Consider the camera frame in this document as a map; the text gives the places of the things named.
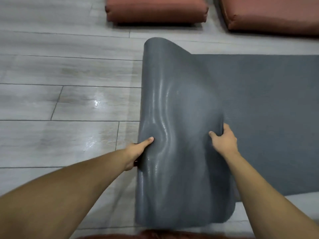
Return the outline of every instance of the cushion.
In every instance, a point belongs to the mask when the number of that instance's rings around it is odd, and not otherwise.
[[[107,0],[107,20],[114,23],[202,23],[204,0]]]
[[[220,0],[229,30],[319,35],[319,0]]]

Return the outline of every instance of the left hand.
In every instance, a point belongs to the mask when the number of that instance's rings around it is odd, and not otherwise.
[[[131,170],[133,168],[134,161],[142,154],[144,149],[153,141],[154,138],[150,137],[139,144],[131,143],[124,149],[126,154],[128,155],[128,160],[125,165],[125,171]]]

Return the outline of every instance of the wooden floor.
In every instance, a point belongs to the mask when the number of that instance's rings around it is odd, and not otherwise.
[[[0,194],[136,142],[150,37],[191,53],[319,54],[315,39],[229,34],[208,1],[204,24],[116,27],[106,22],[104,0],[0,0]],[[134,224],[135,176],[117,178],[73,237],[141,230]],[[318,193],[289,198],[319,218]],[[193,230],[252,233],[241,203],[228,222]]]

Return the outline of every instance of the person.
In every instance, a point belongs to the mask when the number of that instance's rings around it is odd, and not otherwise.
[[[241,156],[227,124],[209,132],[235,178],[256,238],[319,238],[319,226],[278,193]],[[66,239],[102,192],[153,142],[130,144],[39,177],[0,197],[0,238]]]

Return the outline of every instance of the gray yoga mat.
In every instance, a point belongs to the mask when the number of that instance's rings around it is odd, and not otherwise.
[[[319,191],[319,56],[191,55],[145,44],[136,222],[153,228],[226,221],[233,179],[208,131],[227,122],[241,154],[283,195]]]

